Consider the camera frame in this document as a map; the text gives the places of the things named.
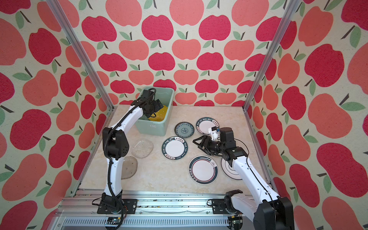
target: patterned wall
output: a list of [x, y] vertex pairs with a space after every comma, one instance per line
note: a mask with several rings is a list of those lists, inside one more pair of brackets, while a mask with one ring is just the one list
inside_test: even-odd
[[0, 31], [0, 229], [45, 230], [79, 185], [106, 106], [46, 2], [1, 1]]
[[368, 228], [368, 2], [305, 0], [248, 114], [305, 229]]
[[[143, 87], [153, 85], [173, 88], [175, 105], [195, 106], [244, 104], [287, 4], [71, 2], [79, 9], [81, 22], [73, 25], [75, 32], [96, 49], [97, 58], [91, 61], [109, 76], [105, 86], [114, 104], [130, 104]], [[293, 36], [295, 32], [296, 28], [290, 31]]]

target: apple stem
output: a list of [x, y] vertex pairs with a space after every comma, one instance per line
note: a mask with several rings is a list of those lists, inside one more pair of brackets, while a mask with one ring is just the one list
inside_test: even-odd
[[23, 14], [23, 12], [22, 12], [22, 11], [19, 11], [19, 12], [22, 14], [22, 16], [25, 18], [25, 20], [26, 20], [27, 22], [31, 23], [31, 22], [28, 20], [28, 18]]
[[349, 94], [347, 94], [344, 99], [340, 102], [340, 106], [349, 98]]
[[27, 72], [27, 74], [32, 78], [32, 74], [28, 71], [27, 67], [24, 67], [24, 70]]
[[300, 6], [301, 6], [301, 4], [302, 4], [302, 3], [303, 3], [303, 2], [301, 2], [301, 3], [300, 3], [300, 5], [299, 5], [299, 7], [297, 8], [297, 10], [295, 11], [295, 13], [296, 13], [296, 12], [298, 12], [298, 10], [299, 10], [299, 8], [300, 8]]
[[0, 107], [3, 108], [4, 110], [6, 110], [6, 112], [8, 112], [8, 113], [14, 113], [14, 111], [11, 111], [10, 109], [8, 109], [8, 108], [6, 108], [2, 105], [0, 105]]
[[310, 79], [306, 84], [305, 84], [305, 86], [308, 86], [309, 85], [309, 83], [311, 83], [311, 81], [312, 81], [313, 79]]
[[88, 4], [88, 7], [91, 9], [91, 10], [93, 10], [92, 9], [92, 7], [91, 7], [91, 4], [89, 3], [89, 1], [87, 0], [87, 4]]
[[14, 169], [12, 169], [11, 167], [9, 167], [7, 164], [5, 164], [5, 169], [7, 169], [7, 170], [9, 170], [9, 171], [12, 171], [12, 172], [14, 172], [15, 170]]
[[328, 0], [327, 1], [327, 3], [326, 3], [326, 5], [325, 5], [325, 7], [323, 8], [323, 10], [325, 10], [326, 9], [326, 7], [328, 6], [328, 4], [330, 3], [330, 0]]
[[355, 27], [355, 25], [353, 25], [351, 28], [350, 28], [350, 30], [341, 38], [341, 39], [344, 39], [344, 38], [346, 38], [349, 34], [350, 34], [350, 32], [354, 29], [354, 27]]
[[303, 137], [305, 137], [305, 135], [307, 135], [307, 133], [309, 133], [309, 129], [307, 129], [307, 131], [303, 134]]
[[61, 67], [60, 63], [55, 59], [55, 62], [57, 63], [58, 66]]
[[327, 175], [327, 173], [317, 174], [317, 176], [319, 176], [319, 177], [323, 177], [323, 176], [325, 176], [325, 175]]
[[299, 49], [298, 49], [297, 53], [295, 54], [294, 59], [297, 57], [298, 53], [299, 53]]

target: green leaf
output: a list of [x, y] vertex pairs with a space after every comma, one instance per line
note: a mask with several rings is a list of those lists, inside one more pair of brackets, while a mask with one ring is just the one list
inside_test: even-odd
[[181, 68], [182, 70], [185, 70], [185, 66], [182, 64], [178, 64], [179, 68]]
[[285, 162], [290, 163], [290, 160], [289, 160], [289, 158], [287, 158], [287, 156], [282, 155], [282, 156], [281, 156], [281, 158], [282, 158]]
[[129, 64], [129, 65], [130, 65], [130, 67], [132, 67], [134, 70], [138, 70], [138, 67], [137, 67], [137, 66], [132, 65], [132, 64]]
[[241, 35], [240, 35], [239, 32], [234, 31], [233, 32], [233, 35], [234, 35], [234, 37], [235, 37], [236, 40], [240, 40], [241, 39]]
[[359, 44], [361, 35], [361, 30], [359, 27], [354, 27], [353, 31], [350, 34], [350, 45], [354, 48], [356, 48]]
[[56, 65], [56, 61], [55, 60], [52, 61], [51, 68], [52, 68], [52, 72], [53, 73], [56, 73], [56, 71], [57, 71], [57, 65]]
[[97, 43], [97, 49], [100, 50], [103, 48], [103, 42]]
[[56, 107], [50, 110], [50, 113], [60, 113], [61, 112], [61, 108]]
[[12, 174], [13, 172], [0, 173], [0, 182], [7, 180]]
[[46, 186], [43, 187], [36, 195], [36, 197], [42, 196], [43, 194], [45, 194], [49, 189], [51, 188], [51, 186]]
[[285, 113], [285, 123], [287, 124], [289, 122], [289, 113]]
[[282, 55], [282, 47], [280, 46], [279, 48], [279, 57], [281, 58], [281, 55]]
[[31, 77], [28, 74], [22, 73], [22, 72], [18, 72], [16, 74], [13, 74], [13, 77], [15, 77], [18, 80], [22, 80], [22, 81], [28, 81], [29, 79], [31, 79]]
[[346, 111], [359, 111], [365, 109], [365, 106], [358, 102], [346, 102], [342, 104], [341, 107]]
[[275, 10], [277, 8], [279, 8], [280, 6], [282, 6], [285, 3], [285, 0], [278, 0], [272, 7], [272, 10]]
[[15, 21], [17, 22], [18, 28], [22, 29], [24, 26], [24, 18], [19, 11], [15, 14]]
[[68, 42], [68, 40], [66, 40], [66, 39], [64, 39], [64, 38], [60, 39], [60, 41], [61, 41], [64, 45], [66, 45], [66, 46], [69, 46], [69, 45], [70, 45], [70, 43]]
[[212, 40], [207, 41], [204, 45], [203, 48], [207, 48], [208, 46], [210, 46], [212, 44]]
[[250, 76], [253, 76], [254, 75], [254, 73], [255, 73], [255, 71], [253, 71], [253, 72], [250, 72], [249, 74], [247, 74], [245, 77], [250, 77]]
[[328, 6], [326, 7], [326, 11], [330, 11], [333, 8], [335, 8], [338, 4], [340, 4], [340, 2], [342, 2], [343, 0], [333, 0], [330, 4], [328, 4]]
[[2, 108], [0, 108], [0, 125], [4, 122], [5, 120], [5, 112]]
[[79, 10], [84, 10], [87, 6], [87, 0], [80, 0], [78, 4]]
[[311, 83], [309, 84], [309, 92], [313, 96], [315, 91], [316, 91], [316, 82], [312, 80]]
[[226, 64], [226, 68], [227, 68], [228, 70], [233, 70], [233, 67], [232, 67], [230, 64]]
[[261, 48], [265, 47], [265, 46], [267, 45], [267, 43], [268, 43], [268, 42], [262, 42], [261, 44], [259, 44], [259, 45], [257, 46], [257, 48], [256, 48], [256, 49], [261, 49]]
[[128, 35], [128, 34], [126, 34], [126, 33], [124, 33], [124, 32], [119, 32], [122, 36], [123, 36], [123, 38], [125, 38], [126, 40], [130, 40], [130, 36]]
[[304, 11], [305, 11], [305, 3], [301, 2], [300, 9], [299, 9], [300, 16], [304, 15]]
[[68, 157], [68, 160], [67, 160], [67, 166], [68, 166], [68, 168], [70, 168], [70, 165], [71, 165], [71, 157], [69, 156]]
[[158, 44], [159, 44], [158, 40], [153, 41], [152, 44], [151, 44], [151, 48], [155, 48]]
[[332, 184], [331, 184], [331, 179], [330, 179], [330, 177], [328, 175], [326, 175], [323, 178], [323, 186], [325, 187], [326, 192], [329, 193], [330, 190], [331, 190]]
[[184, 34], [183, 32], [181, 32], [181, 31], [176, 31], [176, 33], [179, 35], [179, 37], [180, 37], [181, 39], [184, 39], [184, 40], [185, 40], [185, 34]]
[[317, 139], [313, 136], [307, 135], [304, 137], [306, 141], [310, 142], [310, 143], [318, 143]]
[[295, 199], [295, 202], [298, 202], [299, 194], [296, 188], [294, 189], [294, 199]]
[[305, 54], [303, 54], [303, 53], [301, 53], [301, 54], [299, 54], [298, 56], [296, 56], [296, 58], [295, 58], [295, 60], [296, 61], [300, 61], [300, 60], [302, 60], [303, 58], [305, 58]]
[[146, 0], [146, 2], [144, 3], [143, 9], [148, 9], [152, 6], [153, 0]]
[[207, 9], [211, 9], [212, 7], [214, 7], [217, 3], [217, 0], [211, 0], [209, 1], [208, 5], [207, 5]]
[[204, 75], [206, 75], [208, 73], [208, 70], [205, 70], [205, 71], [203, 71], [202, 73], [201, 73], [201, 76], [204, 76]]
[[40, 147], [40, 151], [43, 152], [46, 147], [46, 141], [43, 137], [41, 137], [41, 140], [38, 142], [38, 147]]

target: green bin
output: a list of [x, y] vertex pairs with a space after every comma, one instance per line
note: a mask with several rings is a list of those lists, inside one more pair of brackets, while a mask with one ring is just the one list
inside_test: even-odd
[[135, 123], [135, 126], [142, 134], [165, 136], [167, 126], [169, 125], [170, 121], [171, 111], [173, 108], [174, 90], [172, 88], [147, 86], [142, 89], [139, 96], [141, 96], [144, 89], [149, 90], [150, 88], [156, 89], [155, 100], [159, 99], [163, 105], [167, 106], [165, 118], [163, 119], [163, 121], [150, 121], [145, 115], [143, 115]]

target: beige surface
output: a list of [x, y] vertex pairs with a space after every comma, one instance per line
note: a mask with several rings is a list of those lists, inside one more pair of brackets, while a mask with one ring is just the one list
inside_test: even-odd
[[[128, 110], [128, 105], [118, 106], [111, 125], [119, 121]], [[249, 159], [258, 172], [263, 175], [253, 141], [248, 129], [243, 110], [240, 107], [198, 107], [198, 106], [173, 106], [166, 136], [152, 136], [140, 134], [135, 126], [127, 134], [130, 148], [133, 148], [140, 138], [146, 138], [153, 142], [153, 151], [149, 156], [138, 160], [138, 169], [134, 176], [121, 181], [123, 190], [159, 191], [159, 192], [194, 192], [194, 193], [225, 193], [234, 189], [240, 189], [245, 194], [250, 194], [242, 180], [229, 178], [221, 168], [221, 158], [211, 157], [217, 163], [219, 170], [214, 182], [208, 185], [196, 183], [189, 175], [190, 161], [199, 155], [205, 155], [192, 141], [201, 136], [195, 130], [194, 134], [186, 138], [188, 153], [180, 160], [169, 160], [161, 152], [162, 143], [169, 137], [175, 136], [174, 127], [181, 121], [188, 121], [195, 126], [202, 117], [216, 119], [220, 127], [231, 127], [234, 137], [242, 140], [250, 151]], [[237, 146], [245, 149], [241, 142]], [[104, 189], [106, 186], [107, 161], [100, 144], [87, 173], [79, 188]]]

